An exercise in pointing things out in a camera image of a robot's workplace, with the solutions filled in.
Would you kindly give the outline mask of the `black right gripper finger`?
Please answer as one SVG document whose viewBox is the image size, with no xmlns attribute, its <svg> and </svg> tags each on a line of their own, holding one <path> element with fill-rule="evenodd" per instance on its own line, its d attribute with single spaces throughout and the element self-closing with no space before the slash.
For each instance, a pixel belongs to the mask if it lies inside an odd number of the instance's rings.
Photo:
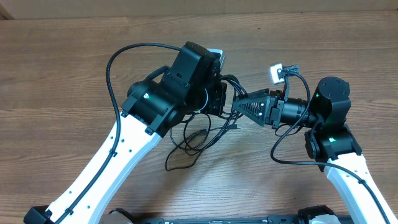
<svg viewBox="0 0 398 224">
<path fill-rule="evenodd" d="M 251 93 L 248 93 L 247 98 L 261 98 L 261 97 L 265 97 L 268 96 L 270 92 L 270 89 L 266 88 L 266 89 L 262 89 L 262 90 L 258 90 L 258 91 L 254 91 Z"/>
<path fill-rule="evenodd" d="M 248 117 L 260 126 L 270 124 L 270 96 L 258 96 L 236 100 L 233 109 Z"/>
</svg>

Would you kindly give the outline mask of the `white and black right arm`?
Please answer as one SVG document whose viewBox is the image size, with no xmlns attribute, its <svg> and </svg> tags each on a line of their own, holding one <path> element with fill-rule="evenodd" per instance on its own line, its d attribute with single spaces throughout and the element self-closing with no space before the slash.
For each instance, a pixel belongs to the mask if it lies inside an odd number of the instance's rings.
<svg viewBox="0 0 398 224">
<path fill-rule="evenodd" d="M 307 128 L 305 148 L 309 161 L 296 166 L 318 166 L 333 184 L 355 223 L 397 223 L 376 186 L 363 152 L 346 124 L 351 107 L 349 83 L 337 77 L 322 78 L 308 100 L 290 98 L 288 90 L 259 90 L 238 98 L 233 109 L 260 126 Z"/>
</svg>

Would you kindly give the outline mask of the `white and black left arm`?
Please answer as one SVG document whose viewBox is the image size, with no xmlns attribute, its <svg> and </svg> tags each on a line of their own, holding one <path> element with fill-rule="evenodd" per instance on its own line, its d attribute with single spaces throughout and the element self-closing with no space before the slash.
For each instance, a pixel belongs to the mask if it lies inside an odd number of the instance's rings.
<svg viewBox="0 0 398 224">
<path fill-rule="evenodd" d="M 226 86 L 220 49 L 187 42 L 171 66 L 134 83 L 122 104 L 114 104 L 116 122 L 105 142 L 74 183 L 50 205 L 32 207 L 24 223 L 98 223 L 138 162 L 184 117 L 219 116 Z"/>
</svg>

